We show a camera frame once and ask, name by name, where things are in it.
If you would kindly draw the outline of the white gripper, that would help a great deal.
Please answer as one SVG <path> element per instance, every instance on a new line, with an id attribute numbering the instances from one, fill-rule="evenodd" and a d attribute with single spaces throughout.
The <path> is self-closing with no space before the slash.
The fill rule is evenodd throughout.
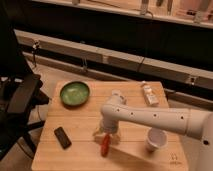
<path id="1" fill-rule="evenodd" d="M 109 133 L 111 138 L 111 143 L 113 145 L 118 145 L 121 141 L 121 135 L 118 132 L 119 129 L 119 122 L 114 120 L 105 120 L 102 119 L 100 121 L 100 130 Z M 96 143 L 101 143 L 103 138 L 105 137 L 105 134 L 103 132 L 95 131 L 93 133 L 93 140 Z"/>

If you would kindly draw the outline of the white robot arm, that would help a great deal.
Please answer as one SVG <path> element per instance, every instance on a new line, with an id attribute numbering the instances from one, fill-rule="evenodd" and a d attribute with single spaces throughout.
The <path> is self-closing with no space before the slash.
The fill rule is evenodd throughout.
<path id="1" fill-rule="evenodd" d="M 213 112 L 186 108 L 131 107 L 122 92 L 113 90 L 100 107 L 94 134 L 118 132 L 119 122 L 158 128 L 200 141 L 196 171 L 213 171 Z"/>

